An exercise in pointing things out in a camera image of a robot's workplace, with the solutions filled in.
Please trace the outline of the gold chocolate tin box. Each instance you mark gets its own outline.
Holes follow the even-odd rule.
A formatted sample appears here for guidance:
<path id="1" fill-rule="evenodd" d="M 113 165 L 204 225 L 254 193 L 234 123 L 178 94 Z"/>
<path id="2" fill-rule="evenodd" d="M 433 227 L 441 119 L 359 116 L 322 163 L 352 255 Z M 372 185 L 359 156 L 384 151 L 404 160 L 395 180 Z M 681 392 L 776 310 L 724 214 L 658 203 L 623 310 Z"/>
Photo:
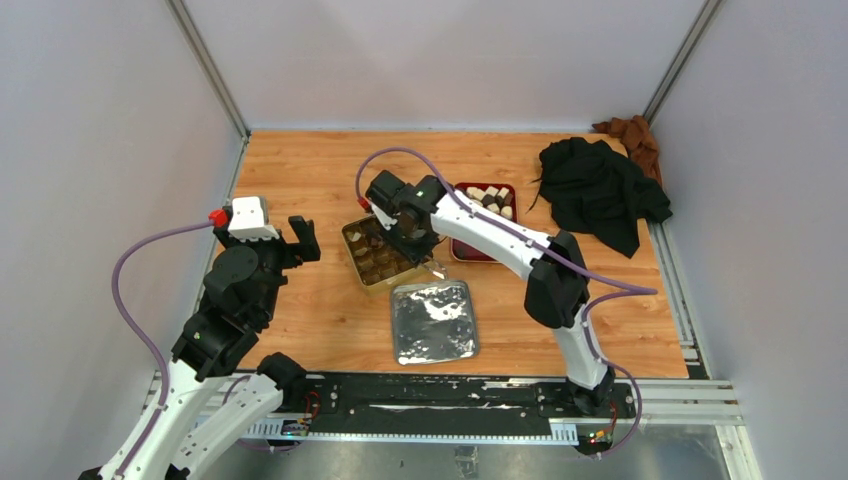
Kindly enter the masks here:
<path id="1" fill-rule="evenodd" d="M 388 246 L 379 233 L 374 216 L 367 216 L 342 227 L 344 248 L 356 273 L 357 282 L 369 296 L 390 291 L 429 273 L 422 264 L 413 265 Z M 351 242 L 348 236 L 360 232 L 362 237 Z"/>

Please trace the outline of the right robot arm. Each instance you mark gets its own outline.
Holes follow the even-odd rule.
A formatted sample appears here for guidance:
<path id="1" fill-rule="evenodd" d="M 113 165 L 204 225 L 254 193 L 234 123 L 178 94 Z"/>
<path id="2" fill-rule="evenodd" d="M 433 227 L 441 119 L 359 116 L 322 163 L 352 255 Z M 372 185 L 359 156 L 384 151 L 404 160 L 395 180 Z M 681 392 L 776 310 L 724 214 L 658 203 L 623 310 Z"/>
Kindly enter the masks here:
<path id="1" fill-rule="evenodd" d="M 614 370 L 599 358 L 579 319 L 589 303 L 589 279 L 576 239 L 522 227 L 478 204 L 433 175 L 412 185 L 387 170 L 365 199 L 385 242 L 411 263 L 428 261 L 443 237 L 480 251 L 525 283 L 527 315 L 550 329 L 566 364 L 566 398 L 577 413 L 596 417 L 611 403 Z"/>

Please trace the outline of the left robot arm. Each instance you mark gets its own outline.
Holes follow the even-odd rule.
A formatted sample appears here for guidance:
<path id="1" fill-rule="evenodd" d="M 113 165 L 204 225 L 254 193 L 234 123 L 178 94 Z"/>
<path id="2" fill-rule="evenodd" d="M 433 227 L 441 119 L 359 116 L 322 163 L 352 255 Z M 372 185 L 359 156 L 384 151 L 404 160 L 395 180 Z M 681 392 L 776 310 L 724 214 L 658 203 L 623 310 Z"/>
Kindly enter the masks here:
<path id="1" fill-rule="evenodd" d="M 154 402 L 142 413 L 123 445 L 83 479 L 200 479 L 261 417 L 275 410 L 298 411 L 306 400 L 305 370 L 274 353 L 248 375 L 243 390 L 203 423 L 197 421 L 211 397 L 236 371 L 273 319 L 285 275 L 321 250 L 313 221 L 288 219 L 297 239 L 286 241 L 265 217 L 240 221 L 224 207 L 201 223 L 166 230 L 137 242 L 116 262 L 111 278 L 115 305 L 126 324 L 153 354 L 161 373 Z M 210 229 L 223 246 L 203 279 L 197 310 L 165 357 L 129 314 L 120 293 L 126 261 L 142 247 L 178 234 Z"/>

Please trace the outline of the metal tongs black tips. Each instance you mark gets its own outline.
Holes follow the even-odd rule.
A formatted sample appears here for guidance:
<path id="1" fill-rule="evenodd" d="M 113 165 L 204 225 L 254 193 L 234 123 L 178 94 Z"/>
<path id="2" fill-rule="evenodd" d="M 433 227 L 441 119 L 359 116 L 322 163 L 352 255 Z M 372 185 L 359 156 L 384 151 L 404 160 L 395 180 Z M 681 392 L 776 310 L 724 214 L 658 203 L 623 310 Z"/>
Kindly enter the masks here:
<path id="1" fill-rule="evenodd" d="M 446 280 L 449 277 L 446 267 L 435 259 L 424 262 L 422 267 L 440 280 Z"/>

